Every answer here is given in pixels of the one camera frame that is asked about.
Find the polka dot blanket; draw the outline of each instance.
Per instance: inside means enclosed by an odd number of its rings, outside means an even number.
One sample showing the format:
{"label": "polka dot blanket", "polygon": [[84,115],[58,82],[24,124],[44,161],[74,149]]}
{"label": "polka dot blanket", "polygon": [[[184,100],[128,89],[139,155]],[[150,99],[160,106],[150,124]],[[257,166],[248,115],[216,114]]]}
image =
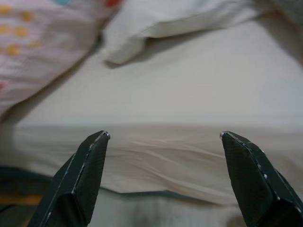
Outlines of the polka dot blanket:
{"label": "polka dot blanket", "polygon": [[83,58],[119,0],[0,0],[0,119]]}

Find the mattress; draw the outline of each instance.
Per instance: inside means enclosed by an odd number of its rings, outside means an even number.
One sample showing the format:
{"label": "mattress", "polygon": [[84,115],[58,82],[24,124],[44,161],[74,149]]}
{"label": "mattress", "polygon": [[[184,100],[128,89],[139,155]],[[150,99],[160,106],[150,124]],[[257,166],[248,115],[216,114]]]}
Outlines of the mattress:
{"label": "mattress", "polygon": [[235,203],[221,131],[258,144],[302,195],[303,65],[295,29],[277,14],[151,40],[122,66],[102,48],[1,125],[0,165],[53,175],[90,134],[107,130],[102,186],[168,190]]}

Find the bed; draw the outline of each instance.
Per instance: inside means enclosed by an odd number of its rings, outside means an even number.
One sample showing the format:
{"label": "bed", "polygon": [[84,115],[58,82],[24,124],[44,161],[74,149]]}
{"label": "bed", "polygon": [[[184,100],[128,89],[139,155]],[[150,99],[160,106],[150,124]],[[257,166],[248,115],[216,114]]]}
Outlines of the bed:
{"label": "bed", "polygon": [[300,196],[303,61],[294,27],[271,13],[238,26],[150,40],[128,64],[86,60],[15,106],[0,165],[52,176],[90,134],[111,134],[102,186],[236,202],[219,134],[260,145]]}

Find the wrinkled sheet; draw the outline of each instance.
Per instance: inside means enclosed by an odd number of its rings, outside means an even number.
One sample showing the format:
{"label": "wrinkled sheet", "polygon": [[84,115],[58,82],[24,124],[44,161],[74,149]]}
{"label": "wrinkled sheet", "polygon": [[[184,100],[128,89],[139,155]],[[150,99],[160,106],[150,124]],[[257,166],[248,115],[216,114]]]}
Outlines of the wrinkled sheet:
{"label": "wrinkled sheet", "polygon": [[258,144],[303,194],[303,67],[276,14],[149,43],[116,67],[95,53],[16,107],[0,130],[0,165],[53,175],[80,143],[108,130],[102,186],[170,190],[232,204],[219,133]]}

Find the white pillow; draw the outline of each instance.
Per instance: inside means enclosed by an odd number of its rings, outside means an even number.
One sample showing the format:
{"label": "white pillow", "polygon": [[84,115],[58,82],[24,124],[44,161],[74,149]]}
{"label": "white pillow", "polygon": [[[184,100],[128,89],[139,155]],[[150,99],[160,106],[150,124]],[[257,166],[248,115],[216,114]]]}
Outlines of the white pillow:
{"label": "white pillow", "polygon": [[147,37],[233,26],[271,6],[255,0],[126,0],[104,31],[104,60],[124,63],[144,49]]}
{"label": "white pillow", "polygon": [[119,0],[0,1],[0,119],[83,58]]}

